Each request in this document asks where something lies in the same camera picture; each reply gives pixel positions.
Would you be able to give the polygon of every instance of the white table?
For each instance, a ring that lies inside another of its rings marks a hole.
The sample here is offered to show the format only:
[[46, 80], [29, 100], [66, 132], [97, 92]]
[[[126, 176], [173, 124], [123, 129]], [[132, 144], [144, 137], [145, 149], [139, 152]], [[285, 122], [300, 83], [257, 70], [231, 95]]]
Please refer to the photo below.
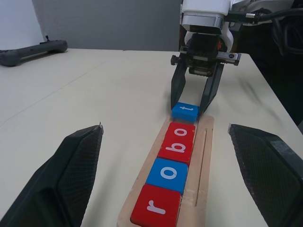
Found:
[[[34, 171], [76, 130], [104, 137], [83, 227], [113, 227], [169, 114], [173, 52], [73, 50], [0, 66], [0, 218]], [[187, 75], [180, 101], [198, 105], [205, 78]], [[206, 114], [215, 119], [208, 227], [266, 227], [244, 185], [229, 123], [280, 136], [303, 157], [303, 136], [248, 55], [224, 67]]]

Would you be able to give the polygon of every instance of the wooden tray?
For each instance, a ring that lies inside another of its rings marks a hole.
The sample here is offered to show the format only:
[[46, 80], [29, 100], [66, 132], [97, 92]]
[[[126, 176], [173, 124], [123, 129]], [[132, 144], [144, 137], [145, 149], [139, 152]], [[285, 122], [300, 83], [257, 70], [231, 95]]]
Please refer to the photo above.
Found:
[[[146, 182], [154, 160], [161, 148], [169, 123], [167, 117], [151, 150], [134, 182], [131, 191], [118, 215], [117, 227], [138, 227], [131, 223], [130, 216]], [[209, 182], [210, 158], [213, 141], [214, 118], [203, 115], [196, 125], [192, 157], [188, 169], [184, 193], [180, 203], [177, 227], [204, 227], [206, 200]]]

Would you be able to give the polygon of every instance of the cable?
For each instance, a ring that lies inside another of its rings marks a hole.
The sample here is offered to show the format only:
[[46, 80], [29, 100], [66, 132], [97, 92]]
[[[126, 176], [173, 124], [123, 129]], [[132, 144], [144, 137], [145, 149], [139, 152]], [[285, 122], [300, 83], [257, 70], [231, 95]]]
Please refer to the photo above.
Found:
[[[259, 9], [252, 13], [230, 11], [225, 17], [227, 22], [248, 23], [257, 25], [259, 22], [272, 21], [273, 24], [273, 40], [279, 48], [280, 54], [284, 56], [287, 53], [303, 54], [303, 49], [293, 48], [288, 45], [289, 22], [282, 28], [279, 18], [287, 16], [303, 16], [303, 8], [286, 9], [272, 13], [268, 9]], [[293, 33], [296, 33], [297, 40], [303, 44], [303, 38], [293, 25]]]
[[258, 22], [271, 20], [273, 18], [288, 17], [288, 16], [303, 16], [303, 8], [286, 9], [286, 10], [278, 11], [278, 12], [275, 12], [275, 13], [261, 15], [259, 17]]
[[[269, 9], [259, 9], [254, 11], [253, 13], [255, 14], [266, 14], [266, 15], [271, 15], [272, 12]], [[283, 45], [283, 31], [282, 31], [282, 27], [280, 24], [279, 19], [277, 18], [272, 18], [272, 23], [273, 23], [273, 30], [272, 30], [272, 36], [273, 36], [273, 40], [276, 43], [276, 45], [279, 48], [280, 54], [282, 56], [285, 55], [285, 49], [284, 49], [284, 45]]]

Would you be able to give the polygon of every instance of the black cable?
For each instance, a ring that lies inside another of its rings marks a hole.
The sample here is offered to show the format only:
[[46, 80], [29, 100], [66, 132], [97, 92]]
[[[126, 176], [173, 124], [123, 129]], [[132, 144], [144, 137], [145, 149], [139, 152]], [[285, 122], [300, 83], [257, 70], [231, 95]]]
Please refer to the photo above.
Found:
[[289, 31], [288, 35], [293, 35], [293, 39], [298, 42], [298, 45], [303, 46], [303, 20], [299, 17], [294, 17], [289, 19], [288, 25], [286, 28]]
[[261, 15], [259, 17], [259, 22], [268, 21], [273, 18], [288, 17], [288, 16], [303, 16], [303, 8], [286, 9], [275, 13]]
[[[260, 14], [271, 15], [272, 14], [272, 12], [269, 9], [263, 9], [263, 8], [256, 10], [253, 13], [255, 13], [256, 15], [260, 15]], [[276, 45], [278, 46], [280, 54], [282, 56], [284, 56], [285, 49], [284, 49], [284, 45], [283, 45], [283, 31], [282, 31], [280, 21], [278, 18], [272, 18], [271, 21], [273, 23], [273, 30], [272, 30], [273, 40], [275, 41]]]
[[296, 54], [303, 54], [303, 49], [298, 49], [298, 48], [294, 48], [294, 47], [290, 47], [288, 45], [288, 30], [289, 30], [289, 23], [287, 23], [285, 25], [285, 28], [284, 28], [284, 43], [283, 45], [285, 46], [285, 50], [287, 52], [291, 52], [291, 53], [296, 53]]
[[[293, 48], [288, 45], [289, 22], [282, 28], [279, 20], [279, 18], [287, 16], [303, 16], [303, 8], [286, 9], [275, 13], [263, 8], [252, 13], [229, 11], [228, 15], [225, 17], [225, 21], [257, 25], [259, 22], [271, 20], [273, 24], [273, 40], [277, 44], [280, 54], [282, 56], [287, 53], [303, 54], [303, 49]], [[295, 28], [293, 28], [292, 31], [296, 32], [298, 40], [302, 43], [302, 37], [299, 32]]]

